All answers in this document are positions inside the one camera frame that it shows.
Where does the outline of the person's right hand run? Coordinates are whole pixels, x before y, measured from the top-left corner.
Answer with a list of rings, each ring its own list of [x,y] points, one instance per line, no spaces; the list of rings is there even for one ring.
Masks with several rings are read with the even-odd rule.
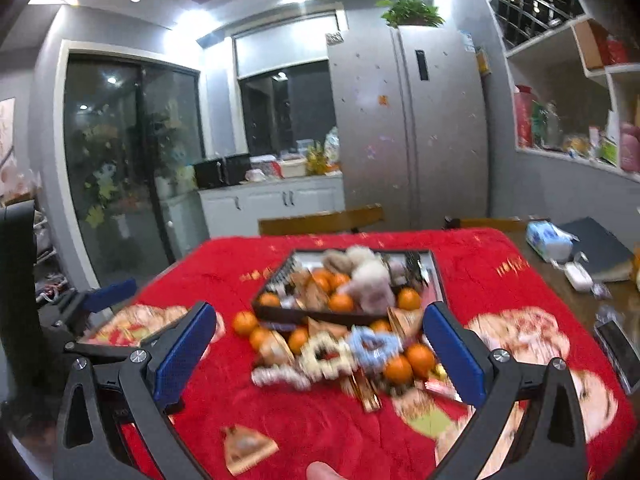
[[[313,462],[306,469],[307,480],[345,480],[331,466],[322,462]]]

